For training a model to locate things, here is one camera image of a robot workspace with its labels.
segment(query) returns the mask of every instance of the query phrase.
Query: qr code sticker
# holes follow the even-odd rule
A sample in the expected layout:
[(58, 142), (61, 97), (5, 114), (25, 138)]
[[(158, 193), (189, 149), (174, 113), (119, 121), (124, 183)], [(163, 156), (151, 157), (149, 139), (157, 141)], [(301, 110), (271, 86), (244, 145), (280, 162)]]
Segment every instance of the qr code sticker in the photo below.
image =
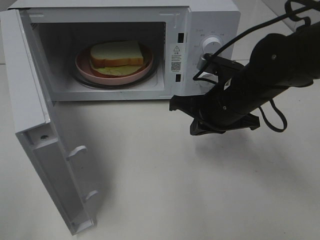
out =
[(171, 71), (179, 72), (180, 70), (181, 70), (181, 62), (180, 61), (171, 62)]

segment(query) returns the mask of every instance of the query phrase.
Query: black cable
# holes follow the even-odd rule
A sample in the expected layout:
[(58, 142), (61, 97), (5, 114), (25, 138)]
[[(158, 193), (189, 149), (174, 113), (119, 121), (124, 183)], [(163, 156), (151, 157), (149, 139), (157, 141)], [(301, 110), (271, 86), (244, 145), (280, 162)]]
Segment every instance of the black cable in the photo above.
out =
[(283, 128), (280, 129), (280, 128), (277, 128), (275, 126), (273, 126), (267, 119), (266, 115), (265, 115), (265, 112), (263, 111), (262, 107), (260, 106), (259, 107), (259, 110), (262, 114), (262, 117), (263, 117), (263, 120), (265, 122), (265, 124), (273, 131), (277, 132), (277, 133), (283, 133), (287, 127), (288, 127), (288, 122), (287, 122), (287, 119), (286, 119), (286, 116), (276, 107), (276, 104), (274, 102), (274, 100), (270, 100), (270, 104), (273, 108), (273, 110), (278, 114), (278, 116), (280, 117), (280, 119), (282, 120), (282, 123), (283, 123)]
[(210, 59), (206, 62), (206, 64), (201, 68), (201, 70), (193, 77), (194, 81), (202, 81), (203, 78), (198, 78), (206, 69), (207, 67), (209, 67), (210, 63), (213, 62), (213, 60), (219, 55), (221, 54), (224, 50), (226, 50), (227, 48), (229, 48), (232, 44), (234, 44), (235, 42), (239, 41), (240, 39), (244, 38), (245, 36), (247, 36), (248, 34), (257, 31), (259, 29), (265, 28), (267, 26), (270, 26), (272, 24), (275, 24), (277, 22), (280, 22), (284, 19), (290, 18), (291, 16), (306, 12), (308, 10), (311, 9), (315, 9), (316, 7), (320, 7), (320, 1), (316, 1), (314, 3), (310, 3), (308, 6), (304, 6), (302, 8), (299, 8), (297, 10), (294, 10), (292, 12), (288, 12), (284, 15), (278, 16), (272, 20), (266, 21), (264, 23), (261, 23), (259, 25), (256, 25), (254, 27), (249, 28), (248, 30), (244, 31), (243, 33), (241, 33), (240, 35), (236, 36), (234, 39), (232, 39), (231, 41), (229, 41), (228, 43), (226, 43), (225, 45), (223, 45), (218, 51), (216, 51), (211, 57)]

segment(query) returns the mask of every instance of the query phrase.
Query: white microwave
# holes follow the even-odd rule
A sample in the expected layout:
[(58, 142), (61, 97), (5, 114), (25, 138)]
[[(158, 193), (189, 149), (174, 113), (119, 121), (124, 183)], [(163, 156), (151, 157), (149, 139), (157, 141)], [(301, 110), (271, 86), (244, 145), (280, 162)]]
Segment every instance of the white microwave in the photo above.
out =
[[(15, 133), (72, 234), (95, 224), (87, 206), (96, 189), (79, 184), (55, 102), (170, 99), (206, 93), (193, 81), (204, 53), (237, 34), (232, 0), (18, 0), (1, 12), (1, 29)], [(135, 40), (156, 64), (130, 85), (93, 87), (75, 69), (77, 53), (101, 42)], [(223, 53), (231, 58), (232, 47)]]

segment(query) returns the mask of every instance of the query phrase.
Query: pink plate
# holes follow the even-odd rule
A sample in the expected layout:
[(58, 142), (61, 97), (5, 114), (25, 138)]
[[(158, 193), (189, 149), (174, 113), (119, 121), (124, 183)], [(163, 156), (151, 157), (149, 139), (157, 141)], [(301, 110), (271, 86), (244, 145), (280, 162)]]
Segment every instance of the pink plate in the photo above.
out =
[(133, 83), (134, 81), (141, 79), (144, 75), (148, 73), (154, 61), (154, 56), (151, 53), (151, 56), (147, 56), (147, 57), (150, 57), (150, 61), (147, 64), (147, 66), (131, 75), (121, 76), (121, 77), (119, 76), (118, 77), (99, 77), (99, 76), (95, 76), (91, 70), (90, 63), (89, 63), (89, 57), (90, 57), (89, 54), (90, 54), (90, 51), (89, 51), (89, 48), (87, 48), (82, 50), (75, 57), (75, 65), (76, 65), (76, 68), (79, 70), (80, 74), (90, 82), (103, 84), (103, 85), (112, 85), (112, 86), (130, 84), (130, 83)]

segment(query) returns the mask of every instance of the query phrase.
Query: white table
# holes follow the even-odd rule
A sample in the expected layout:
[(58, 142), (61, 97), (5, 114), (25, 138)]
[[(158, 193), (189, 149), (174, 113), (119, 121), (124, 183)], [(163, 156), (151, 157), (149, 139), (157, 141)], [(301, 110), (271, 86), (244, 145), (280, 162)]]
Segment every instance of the white table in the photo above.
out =
[[(237, 2), (254, 10), (240, 29), (273, 16), (260, 1)], [(247, 60), (268, 32), (289, 30), (279, 23), (254, 33), (233, 59)], [(275, 99), (289, 123), (283, 134), (261, 123), (190, 136), (192, 119), (169, 112), (168, 101), (58, 103), (68, 146), (87, 145), (104, 190), (97, 227), (72, 237), (14, 136), (0, 65), (0, 239), (318, 240), (319, 91), (316, 82)]]

